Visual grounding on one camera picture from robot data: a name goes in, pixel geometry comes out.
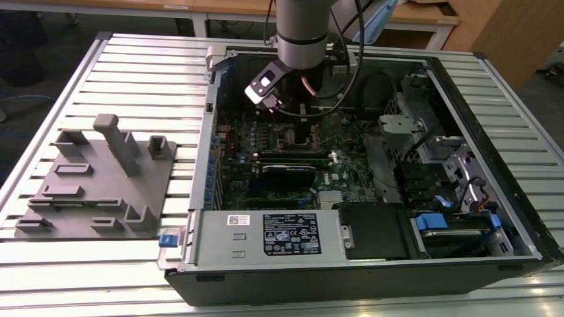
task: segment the power supply label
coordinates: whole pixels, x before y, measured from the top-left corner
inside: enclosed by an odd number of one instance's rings
[[[263,215],[263,225],[268,256],[321,254],[315,213]]]

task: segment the white label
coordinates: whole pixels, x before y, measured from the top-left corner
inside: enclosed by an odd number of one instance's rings
[[[187,5],[163,5],[165,9],[188,10]]]
[[[228,215],[228,226],[251,225],[251,215]]]
[[[452,24],[452,25],[457,25],[459,24],[459,22],[451,21],[451,20],[439,20],[437,23],[439,24]]]

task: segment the blue tab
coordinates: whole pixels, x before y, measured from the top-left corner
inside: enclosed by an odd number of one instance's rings
[[[179,236],[176,234],[164,234],[159,237],[159,247],[176,248],[179,246]]]
[[[436,199],[439,199],[440,203],[443,204],[444,207],[451,208],[452,204],[451,202],[443,198],[443,196],[436,195],[435,196]]]
[[[497,217],[497,215],[495,214],[489,215],[489,221],[492,223],[493,228],[496,229],[501,228],[501,220],[500,220],[500,217]]]
[[[420,230],[428,229],[447,229],[447,221],[441,213],[424,213],[417,218],[415,218],[415,223]]]

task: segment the wooden desk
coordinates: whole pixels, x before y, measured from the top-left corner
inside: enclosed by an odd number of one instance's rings
[[[0,1],[0,9],[125,15],[139,17],[189,18],[197,37],[209,37],[208,20],[264,22],[269,0],[23,0]],[[273,8],[271,22],[276,22]],[[389,30],[431,32],[428,50],[440,50],[459,17],[444,16],[435,5],[407,3],[397,6],[388,25]]]
[[[193,21],[196,36],[207,37],[205,26],[199,26],[199,20],[236,20],[264,22],[268,13],[269,0],[193,0],[193,11],[203,16]],[[276,6],[272,8],[269,22],[276,22]],[[440,50],[455,26],[460,24],[459,17],[443,15],[436,5],[405,3],[397,6],[385,29],[432,32],[427,45],[428,50]]]
[[[0,9],[37,12],[191,18],[193,0],[20,0],[0,1]]]
[[[193,0],[193,10],[208,13],[232,13],[236,15],[267,15],[269,0]],[[460,24],[459,17],[443,15],[436,5],[405,3],[399,5],[389,22],[421,24]]]

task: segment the aluminum slotted table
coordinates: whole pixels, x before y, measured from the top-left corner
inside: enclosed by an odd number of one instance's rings
[[[489,316],[496,312],[556,316],[563,312],[564,267],[507,279],[468,295],[196,308],[184,303],[164,280],[155,263],[155,240],[17,242],[15,224],[59,154],[49,145],[57,130],[85,129],[88,138],[101,138],[91,128],[99,113],[119,115],[119,127],[133,131],[136,140],[159,134],[180,145],[160,226],[185,224],[211,45],[260,47],[261,42],[131,34],[95,41],[0,191],[3,316]],[[423,54],[384,48],[368,51]],[[424,54],[443,61],[547,227],[564,245],[563,151],[488,60],[472,53]],[[180,258],[179,252],[168,252],[169,261]]]

